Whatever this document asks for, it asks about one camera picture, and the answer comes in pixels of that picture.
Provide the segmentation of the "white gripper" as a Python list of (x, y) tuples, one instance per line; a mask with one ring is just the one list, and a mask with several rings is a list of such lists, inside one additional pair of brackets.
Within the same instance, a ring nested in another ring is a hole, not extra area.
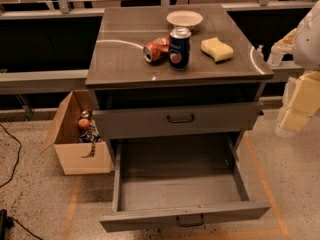
[[(273, 44), (267, 60), (270, 66), (279, 66), (286, 54), (293, 54), (295, 34), (296, 29), (293, 29)], [(310, 120), (308, 116), (313, 116), (320, 108), (319, 71), (309, 72), (298, 78), (288, 107), (294, 111), (281, 109), (275, 127), (275, 133), (284, 138), (298, 134)]]

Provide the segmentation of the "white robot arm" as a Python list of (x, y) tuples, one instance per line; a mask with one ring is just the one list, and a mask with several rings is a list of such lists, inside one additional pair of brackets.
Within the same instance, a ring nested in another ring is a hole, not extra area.
[(272, 46), (267, 63), (279, 66), (286, 54), (305, 72), (298, 79), (290, 77), (285, 85), (275, 129), (281, 137), (299, 133), (320, 109), (320, 1)]

